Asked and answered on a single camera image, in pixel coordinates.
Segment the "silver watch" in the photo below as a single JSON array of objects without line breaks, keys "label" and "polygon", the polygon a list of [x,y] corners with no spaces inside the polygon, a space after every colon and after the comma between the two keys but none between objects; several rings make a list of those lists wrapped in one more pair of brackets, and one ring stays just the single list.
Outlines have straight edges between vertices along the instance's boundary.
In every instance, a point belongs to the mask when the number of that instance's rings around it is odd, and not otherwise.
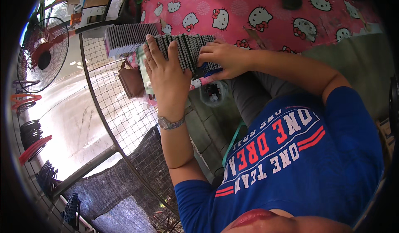
[{"label": "silver watch", "polygon": [[170,122],[165,117],[158,116],[158,124],[164,130],[171,130],[181,126],[184,123],[184,116],[180,121]]}]

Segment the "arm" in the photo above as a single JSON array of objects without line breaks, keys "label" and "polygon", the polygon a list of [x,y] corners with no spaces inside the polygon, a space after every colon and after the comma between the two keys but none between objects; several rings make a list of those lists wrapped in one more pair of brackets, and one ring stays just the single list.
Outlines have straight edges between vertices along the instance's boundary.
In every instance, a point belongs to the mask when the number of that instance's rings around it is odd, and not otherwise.
[{"label": "arm", "polygon": [[231,79],[247,71],[259,71],[289,81],[304,90],[322,96],[339,86],[350,84],[338,71],[325,63],[291,53],[268,50],[245,50],[215,40],[202,47],[199,61],[219,63],[223,71],[213,75],[214,80]]},{"label": "arm", "polygon": [[[184,117],[192,73],[188,69],[182,71],[175,41],[167,50],[169,61],[165,60],[152,36],[147,35],[147,42],[148,46],[143,46],[147,57],[144,64],[157,98],[158,115],[171,122],[179,121]],[[194,158],[186,123],[172,130],[161,129],[161,142],[174,186],[186,180],[207,181]]]}]

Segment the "brown wallet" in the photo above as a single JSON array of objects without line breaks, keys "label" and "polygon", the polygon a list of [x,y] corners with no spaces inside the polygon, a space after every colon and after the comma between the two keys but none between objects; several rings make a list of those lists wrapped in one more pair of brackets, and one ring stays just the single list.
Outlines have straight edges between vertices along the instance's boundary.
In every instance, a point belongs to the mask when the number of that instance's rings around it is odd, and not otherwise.
[{"label": "brown wallet", "polygon": [[122,67],[118,71],[119,80],[129,99],[142,97],[144,95],[144,84],[140,76],[140,70],[126,69],[126,61],[122,62]]}]

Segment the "hello kitty print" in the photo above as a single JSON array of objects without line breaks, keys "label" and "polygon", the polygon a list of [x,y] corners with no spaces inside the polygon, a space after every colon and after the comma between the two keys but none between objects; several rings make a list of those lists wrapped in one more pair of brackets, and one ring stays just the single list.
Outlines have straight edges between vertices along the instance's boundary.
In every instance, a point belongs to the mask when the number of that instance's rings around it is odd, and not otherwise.
[{"label": "hello kitty print", "polygon": [[282,8],[282,0],[143,0],[141,22],[162,18],[167,26],[161,34],[214,35],[243,49],[258,49],[243,28],[250,29],[262,48],[287,53],[350,40],[365,31],[361,16],[379,23],[372,8],[360,1],[302,1],[300,9],[290,11]]}]

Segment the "gray pants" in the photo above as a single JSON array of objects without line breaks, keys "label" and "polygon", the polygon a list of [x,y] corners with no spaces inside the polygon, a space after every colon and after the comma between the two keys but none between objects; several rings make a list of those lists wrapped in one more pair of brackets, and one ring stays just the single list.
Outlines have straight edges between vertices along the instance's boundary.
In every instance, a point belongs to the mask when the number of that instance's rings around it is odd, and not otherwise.
[{"label": "gray pants", "polygon": [[272,99],[304,92],[288,81],[261,72],[246,72],[226,82],[247,127]]}]

